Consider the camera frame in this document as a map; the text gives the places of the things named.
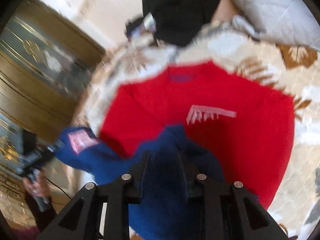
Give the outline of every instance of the red sweater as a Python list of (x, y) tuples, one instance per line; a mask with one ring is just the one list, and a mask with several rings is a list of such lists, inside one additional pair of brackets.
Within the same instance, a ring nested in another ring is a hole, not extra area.
[(164, 126), (177, 124), (217, 156), (227, 182), (243, 182), (270, 206), (292, 150), (292, 97), (212, 62), (169, 66), (154, 79), (119, 88), (100, 138), (129, 157)]

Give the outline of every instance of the blue sweater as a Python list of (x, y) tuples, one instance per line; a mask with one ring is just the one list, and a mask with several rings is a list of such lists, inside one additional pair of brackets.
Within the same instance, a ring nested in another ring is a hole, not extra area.
[(141, 203), (129, 205), (129, 225), (145, 240), (197, 239), (200, 207), (186, 203), (186, 185), (178, 152), (183, 151), (201, 173), (224, 182), (220, 164), (211, 152), (188, 139), (182, 126), (173, 126), (167, 127), (156, 140), (141, 144), (130, 159), (122, 159), (98, 139), (98, 144), (76, 154), (68, 133), (81, 129), (96, 139), (89, 128), (65, 129), (60, 139), (66, 146), (56, 153), (59, 160), (92, 173), (102, 185), (127, 173), (147, 150), (150, 158), (143, 178)]

